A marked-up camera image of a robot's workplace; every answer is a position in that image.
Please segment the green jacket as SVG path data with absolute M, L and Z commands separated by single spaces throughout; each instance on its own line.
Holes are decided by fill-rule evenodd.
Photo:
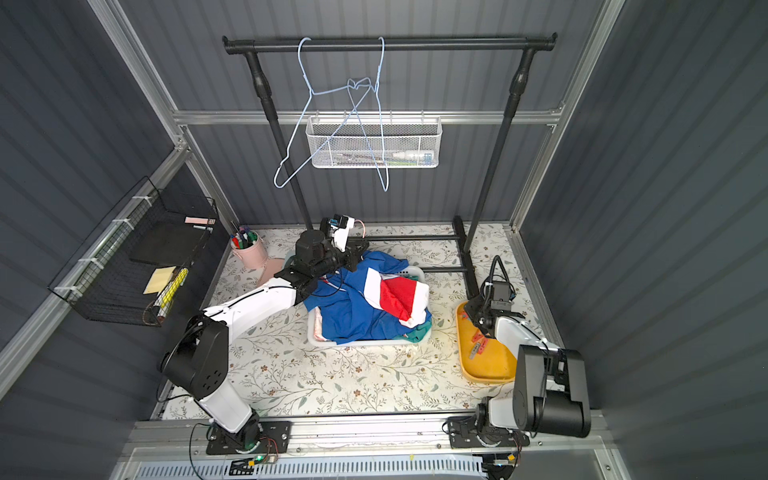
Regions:
M 424 340 L 427 334 L 431 331 L 431 328 L 432 328 L 432 322 L 425 321 L 424 323 L 418 325 L 417 327 L 412 329 L 410 332 L 405 334 L 403 338 L 410 343 L 419 343 Z

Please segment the red white blue jacket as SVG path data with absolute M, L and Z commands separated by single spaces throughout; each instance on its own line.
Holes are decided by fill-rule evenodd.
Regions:
M 429 285 L 398 275 L 409 266 L 405 259 L 367 251 L 354 271 L 342 268 L 322 277 L 304 301 L 308 311 L 320 310 L 321 337 L 338 344 L 391 340 L 432 322 Z

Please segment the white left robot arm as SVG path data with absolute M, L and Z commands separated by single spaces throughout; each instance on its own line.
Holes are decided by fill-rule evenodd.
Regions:
M 362 237 L 341 240 L 327 230 L 302 232 L 293 257 L 263 285 L 190 318 L 160 371 L 191 395 L 220 429 L 230 434 L 256 430 L 258 415 L 227 380 L 230 344 L 306 300 L 323 277 L 342 269 L 354 271 L 368 247 Z

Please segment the light blue wire hanger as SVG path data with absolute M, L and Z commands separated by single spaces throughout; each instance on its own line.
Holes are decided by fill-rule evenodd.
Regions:
M 307 74 L 307 71 L 304 66 L 304 62 L 302 59 L 302 51 L 304 48 L 304 45 L 307 42 L 312 42 L 312 39 L 310 37 L 304 37 L 297 47 L 297 61 L 302 73 L 302 78 L 306 84 L 307 90 L 308 90 L 308 99 L 306 101 L 306 104 L 303 107 L 303 110 L 299 116 L 299 119 L 296 122 L 296 125 L 294 127 L 294 130 L 290 136 L 290 139 L 287 143 L 286 147 L 282 147 L 282 150 L 284 150 L 285 155 L 284 158 L 280 161 L 279 166 L 275 172 L 274 178 L 273 178 L 273 184 L 278 189 L 283 189 L 286 185 L 288 185 L 293 178 L 310 162 L 313 164 L 319 165 L 319 161 L 315 161 L 315 157 L 320 153 L 325 151 L 328 147 L 330 147 L 336 140 L 336 138 L 339 136 L 339 132 L 343 130 L 349 121 L 351 119 L 356 119 L 358 126 L 361 130 L 361 136 L 362 139 L 365 141 L 365 147 L 355 147 L 353 149 L 354 153 L 366 153 L 368 157 L 370 158 L 370 163 L 373 165 L 373 167 L 377 171 L 377 175 L 379 177 L 381 186 L 383 188 L 384 192 L 387 192 L 389 189 L 389 182 L 390 182 L 390 175 L 389 175 L 389 164 L 384 159 L 384 152 L 385 150 L 382 150 L 382 154 L 377 157 L 375 154 L 375 150 L 373 149 L 372 144 L 369 140 L 369 135 L 366 133 L 365 126 L 362 122 L 362 118 L 360 117 L 360 112 L 358 110 L 358 107 L 367 99 L 367 97 L 372 94 L 373 98 L 376 100 L 377 104 L 377 114 L 378 114 L 378 120 L 379 120 L 379 137 L 380 137 L 380 145 L 381 147 L 384 146 L 384 133 L 383 133 L 383 112 L 381 107 L 381 100 L 379 95 L 380 90 L 380 77 L 381 77 L 381 71 L 383 68 L 383 62 L 384 62 L 384 56 L 385 56 L 385 50 L 386 50 L 386 43 L 383 37 L 379 38 L 380 43 L 380 58 L 377 68 L 377 73 L 375 76 L 375 79 L 372 80 L 370 77 L 364 77 L 361 79 L 353 79 L 348 78 L 347 82 L 340 87 L 330 89 L 330 90 L 324 90 L 324 91 L 316 91 L 314 87 L 312 86 L 312 83 L 309 79 L 309 76 Z M 291 154 L 291 148 L 295 139 L 295 136 L 298 132 L 299 126 L 304 122 L 304 120 L 307 120 L 307 138 L 310 139 L 315 135 L 314 132 L 314 126 L 321 120 L 321 115 L 319 113 L 316 113 L 314 116 L 308 115 L 308 110 L 313 101 L 316 97 L 320 96 L 328 96 L 328 95 L 334 95 L 339 92 L 345 92 L 348 96 L 348 99 L 351 103 L 351 110 L 348 111 L 344 117 L 336 123 L 336 128 L 329 132 L 327 135 L 317 135 L 318 138 L 321 138 L 323 140 L 322 143 L 309 143 L 311 154 L 303 161 L 303 163 L 295 168 L 282 183 L 279 183 L 279 176 L 283 170 L 283 168 L 287 165 L 288 161 L 290 160 L 290 154 Z

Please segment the grey clothespin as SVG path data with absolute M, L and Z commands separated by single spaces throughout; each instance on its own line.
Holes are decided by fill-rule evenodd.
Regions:
M 487 343 L 488 341 L 486 339 L 482 339 L 481 341 L 474 343 L 469 354 L 469 359 L 472 360 L 476 356 L 481 355 L 484 352 Z

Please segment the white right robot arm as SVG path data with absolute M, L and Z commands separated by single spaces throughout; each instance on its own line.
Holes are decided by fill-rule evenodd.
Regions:
M 477 410 L 476 431 L 490 428 L 585 438 L 591 411 L 585 361 L 573 349 L 546 340 L 513 310 L 516 297 L 500 256 L 491 262 L 479 294 L 465 307 L 483 337 L 498 341 L 516 360 L 509 397 L 488 397 Z

